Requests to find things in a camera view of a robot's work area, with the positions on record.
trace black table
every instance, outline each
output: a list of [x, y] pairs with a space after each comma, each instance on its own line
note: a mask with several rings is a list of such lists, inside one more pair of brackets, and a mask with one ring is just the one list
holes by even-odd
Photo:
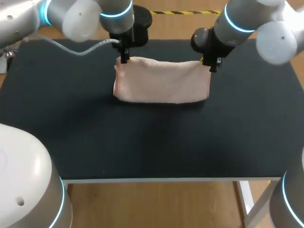
[[[62, 44], [84, 50], [95, 42]], [[133, 56], [199, 60], [188, 40], [151, 40]], [[290, 64], [272, 66], [253, 40], [212, 75], [210, 97], [187, 105], [112, 96], [111, 45], [75, 57], [23, 43], [0, 90], [0, 123], [48, 149], [64, 180], [280, 177], [304, 146], [304, 94]]]

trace blue led ring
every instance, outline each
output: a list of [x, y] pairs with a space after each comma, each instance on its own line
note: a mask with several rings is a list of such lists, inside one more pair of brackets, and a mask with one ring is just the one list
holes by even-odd
[[46, 2], [46, 4], [45, 4], [45, 6], [44, 6], [44, 10], [43, 10], [43, 17], [44, 17], [44, 20], [46, 21], [46, 23], [48, 24], [48, 25], [52, 25], [50, 22], [49, 22], [49, 20], [48, 20], [48, 7], [49, 7], [49, 5], [50, 5], [50, 3], [51, 3], [51, 1], [52, 0], [47, 0], [47, 2]]
[[255, 32], [255, 30], [246, 30], [246, 29], [243, 29], [243, 28], [240, 28], [238, 27], [237, 25], [235, 25], [231, 20], [230, 18], [228, 17], [228, 14], [227, 14], [227, 5], [225, 6], [225, 9], [224, 9], [224, 13], [225, 13], [225, 17], [228, 21], [228, 23], [233, 27], [235, 28], [236, 30], [240, 31], [240, 32]]
[[294, 213], [294, 211], [292, 210], [288, 200], [287, 200], [287, 197], [286, 197], [286, 193], [285, 193], [285, 176], [286, 176], [286, 173], [284, 174], [284, 177], [283, 177], [283, 181], [282, 181], [282, 189], [283, 189], [283, 196], [284, 196], [284, 200], [285, 200], [285, 203], [286, 203], [286, 206], [288, 207], [290, 213], [292, 214], [292, 216], [294, 217], [294, 219], [301, 225], [301, 227], [304, 228], [304, 223], [297, 217], [297, 215]]
[[118, 13], [118, 14], [105, 14], [105, 13], [101, 13], [100, 15], [106, 18], [117, 18], [122, 16], [123, 14], [126, 14], [132, 7], [133, 5], [133, 0], [130, 2], [130, 5], [128, 6], [128, 8], [126, 8], [123, 12]]
[[54, 227], [54, 225], [56, 224], [56, 222], [57, 222], [57, 220], [58, 220], [58, 218], [59, 218], [59, 216], [61, 214], [62, 208], [63, 208], [63, 204], [64, 204], [64, 201], [65, 201], [65, 193], [66, 193], [66, 191], [65, 191], [65, 186], [64, 186], [62, 180], [61, 180], [61, 184], [62, 184], [62, 201], [61, 201], [61, 205], [60, 205], [59, 211], [58, 211], [58, 213], [57, 213], [54, 221], [52, 222], [52, 224], [48, 228], [53, 228]]

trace pink towel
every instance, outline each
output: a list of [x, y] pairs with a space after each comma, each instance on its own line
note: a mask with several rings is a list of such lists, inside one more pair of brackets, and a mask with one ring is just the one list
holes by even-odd
[[209, 96], [210, 72], [199, 61], [160, 62], [131, 57], [116, 62], [114, 96], [136, 103], [191, 103]]

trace wooden floor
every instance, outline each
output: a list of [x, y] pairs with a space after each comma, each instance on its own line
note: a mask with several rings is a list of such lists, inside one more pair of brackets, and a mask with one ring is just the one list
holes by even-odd
[[[298, 7], [304, 0], [290, 0]], [[225, 0], [134, 0], [149, 10], [222, 10]], [[189, 39], [199, 27], [210, 27], [216, 15], [154, 15], [150, 38]], [[40, 30], [62, 38], [53, 28]], [[95, 39], [107, 37], [101, 28]], [[304, 85], [304, 54], [292, 63]], [[0, 76], [0, 86], [5, 76]], [[255, 200], [267, 181], [251, 182]], [[73, 228], [240, 228], [242, 217], [232, 182], [120, 183], [73, 185]], [[258, 226], [268, 228], [267, 218]]]

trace yellow and black tape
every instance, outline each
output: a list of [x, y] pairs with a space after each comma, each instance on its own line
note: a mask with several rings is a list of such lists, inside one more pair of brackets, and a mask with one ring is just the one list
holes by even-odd
[[216, 14], [219, 15], [219, 10], [204, 10], [204, 11], [151, 11], [152, 15], [155, 14], [179, 14], [179, 15], [192, 15], [192, 14]]

